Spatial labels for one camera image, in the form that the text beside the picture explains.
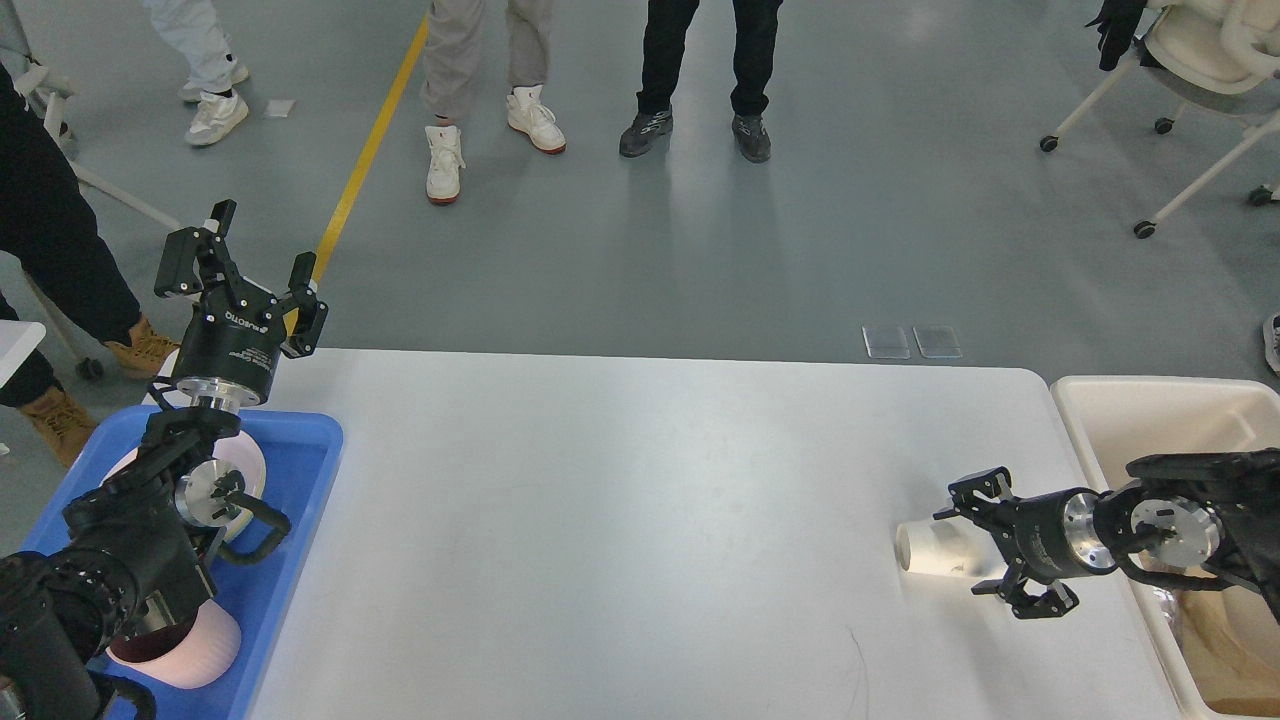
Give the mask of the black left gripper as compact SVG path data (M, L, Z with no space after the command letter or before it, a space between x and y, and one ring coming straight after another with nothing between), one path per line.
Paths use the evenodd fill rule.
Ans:
M289 359L314 354L329 306L314 287L315 252L294 258L278 310L236 301L238 268L225 242L236 209L236 201L221 200L202 225L165 238L154 293L200 296L173 368L175 387L193 404L253 407L269 400L282 352ZM294 320L285 333L283 319L291 314Z

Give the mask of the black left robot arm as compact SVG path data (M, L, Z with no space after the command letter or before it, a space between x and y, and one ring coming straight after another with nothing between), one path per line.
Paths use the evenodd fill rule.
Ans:
M255 565L291 533L215 446L241 432L242 409L268 401L282 357L315 351L329 307L314 252L294 259L283 295L241 274L227 243L234 211L223 200L166 237L154 291L192 296L195 309L172 375L148 387L159 410L137 455L64 507L63 550L3 560L5 719L102 719L119 698L155 717L151 691L90 660L119 639L193 628L218 592L215 559Z

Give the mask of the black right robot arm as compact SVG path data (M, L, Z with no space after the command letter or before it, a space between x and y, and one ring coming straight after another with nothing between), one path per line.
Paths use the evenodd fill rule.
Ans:
M1156 454L1130 461L1120 489L1085 487L1021 498L1007 468L948 487L936 518L964 518L993 539L1006 571L996 594L1019 619L1061 618L1066 579L1123 571L1169 591L1240 587L1279 611L1279 454Z

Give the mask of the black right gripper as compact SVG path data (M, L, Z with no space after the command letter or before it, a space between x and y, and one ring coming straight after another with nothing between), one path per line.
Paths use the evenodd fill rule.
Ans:
M1079 605L1079 598L1060 580L1102 577L1117 569L1094 528L1101 495L1092 489L1019 498L1012 495L1010 470L997 466L950 483L947 493L950 505L933 519L965 518L995 536L1009 565L1001 578L975 583L972 593L997 596L1016 619L1062 618ZM1046 589L1029 593L1029 579Z

